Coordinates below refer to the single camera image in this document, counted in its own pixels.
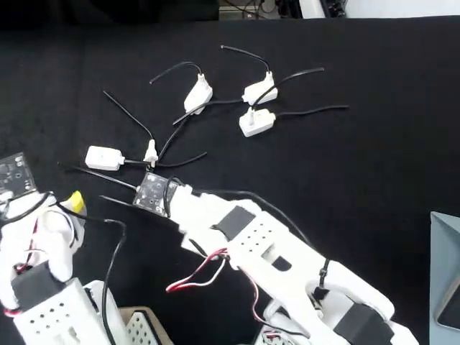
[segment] table surface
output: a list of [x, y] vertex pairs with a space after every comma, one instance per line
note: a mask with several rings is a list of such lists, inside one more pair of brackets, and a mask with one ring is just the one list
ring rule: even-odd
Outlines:
[[[272, 201], [319, 250], [388, 296], [395, 319], [428, 343], [429, 212], [456, 214], [459, 201], [460, 19], [208, 22], [156, 27], [62, 29], [0, 34], [1, 156], [24, 151], [40, 190], [65, 198], [81, 190], [92, 216], [125, 221], [128, 241], [110, 287], [120, 306], [152, 308], [176, 344], [252, 340], [252, 288], [225, 270], [211, 287], [166, 295], [199, 257], [180, 248], [166, 220], [110, 204], [132, 192], [56, 162], [81, 162], [90, 144], [143, 157], [146, 134], [112, 103], [112, 92], [162, 145], [183, 113], [194, 70], [148, 80], [181, 60], [199, 63], [214, 95], [239, 97], [260, 80], [262, 64], [222, 52], [245, 48], [267, 58], [275, 78], [323, 66], [282, 87], [272, 111], [349, 104], [349, 111], [279, 121], [246, 139], [244, 105], [206, 109], [191, 121], [165, 162], [207, 151], [206, 159], [158, 169], [200, 188], [246, 189]], [[143, 172], [115, 174], [140, 183]], [[119, 237], [88, 224], [75, 276], [102, 279]], [[0, 317], [6, 344], [20, 344]]]

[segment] white plastic housing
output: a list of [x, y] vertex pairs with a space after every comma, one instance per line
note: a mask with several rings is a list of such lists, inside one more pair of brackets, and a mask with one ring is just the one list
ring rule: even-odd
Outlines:
[[90, 146], [85, 163], [91, 169], [116, 171], [124, 164], [124, 157], [119, 149]]
[[268, 109], [255, 111], [253, 108], [249, 108], [247, 113], [239, 118], [239, 127], [246, 138], [252, 137], [272, 128], [275, 119], [275, 115], [270, 113]]
[[[198, 74], [198, 80], [196, 81], [196, 84], [184, 101], [185, 112], [188, 113], [197, 106], [208, 102], [212, 96], [213, 88], [209, 86], [204, 74]], [[194, 114], [198, 115], [203, 111], [203, 109], [204, 107], [199, 108], [199, 110], [195, 111]]]
[[[262, 81], [260, 81], [258, 83], [249, 85], [244, 89], [244, 94], [243, 94], [243, 97], [242, 97], [243, 101], [249, 103], [249, 105], [252, 106], [254, 104], [254, 102], [265, 91], [267, 91], [269, 88], [271, 88], [274, 84], [275, 84], [275, 82], [273, 80], [272, 72], [267, 72], [267, 74], [265, 75], [264, 80], [262, 80]], [[262, 104], [262, 103], [265, 103], [265, 102], [268, 102], [268, 101], [272, 101], [273, 99], [276, 99], [277, 97], [278, 97], [278, 89], [274, 88], [267, 95], [265, 95], [264, 98], [262, 98], [259, 101], [259, 104]]]

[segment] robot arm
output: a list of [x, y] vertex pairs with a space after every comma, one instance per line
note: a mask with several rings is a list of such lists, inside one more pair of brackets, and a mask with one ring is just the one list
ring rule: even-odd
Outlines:
[[[391, 320], [395, 308], [388, 298], [342, 264], [327, 260], [251, 200], [196, 193], [189, 185], [147, 173], [134, 205], [169, 216], [184, 234], [186, 249], [209, 254], [226, 248], [231, 266], [289, 315], [272, 311], [271, 322], [280, 319], [284, 329], [305, 335], [290, 336], [295, 344], [418, 344]], [[280, 260], [288, 269], [276, 267]], [[318, 289], [326, 292], [320, 298]]]
[[[8, 311], [22, 309], [12, 282], [30, 267], [46, 262], [57, 281], [67, 282], [72, 277], [72, 257], [83, 243], [83, 222], [62, 212], [55, 203], [52, 193], [33, 192], [8, 202], [3, 211], [6, 224], [1, 228], [0, 301]], [[38, 204], [33, 212], [21, 217]], [[84, 211], [79, 192], [63, 205], [72, 211]]]

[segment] circuit board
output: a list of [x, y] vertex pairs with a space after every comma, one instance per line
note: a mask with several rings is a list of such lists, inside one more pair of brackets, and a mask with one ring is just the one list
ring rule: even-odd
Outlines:
[[0, 202], [36, 190], [34, 178], [22, 152], [0, 160]]
[[[165, 203], [163, 201], [163, 192], [166, 188], [167, 178], [147, 172], [144, 180], [139, 186], [133, 205], [146, 211], [165, 217]], [[178, 184], [171, 181], [167, 191], [167, 202], [170, 202], [174, 196]]]

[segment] white plug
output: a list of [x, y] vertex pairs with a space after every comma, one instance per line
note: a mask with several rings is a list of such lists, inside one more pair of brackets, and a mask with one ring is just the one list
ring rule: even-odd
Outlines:
[[85, 163], [91, 169], [116, 171], [124, 164], [124, 157], [119, 149], [90, 146]]
[[[192, 111], [197, 106], [208, 102], [213, 96], [213, 88], [209, 86], [204, 74], [198, 74], [198, 80], [196, 84], [188, 94], [184, 101], [185, 112]], [[194, 114], [199, 114], [203, 111], [203, 108], [195, 111]]]
[[145, 152], [144, 162], [150, 162], [152, 167], [155, 167], [155, 163], [158, 161], [157, 149], [155, 149], [155, 140], [149, 140], [149, 146]]
[[[274, 86], [275, 81], [273, 80], [273, 74], [272, 72], [267, 72], [265, 75], [265, 79], [247, 86], [244, 89], [244, 95], [242, 96], [243, 101], [249, 103], [249, 105], [253, 105], [254, 102], [264, 93], [266, 92], [269, 88]], [[259, 104], [271, 101], [273, 99], [276, 99], [278, 97], [278, 89], [274, 88], [271, 90], [269, 93], [267, 93], [264, 98], [262, 98], [259, 101]]]
[[239, 118], [239, 127], [247, 138], [272, 128], [275, 120], [276, 116], [268, 109], [255, 111], [249, 107], [247, 113]]

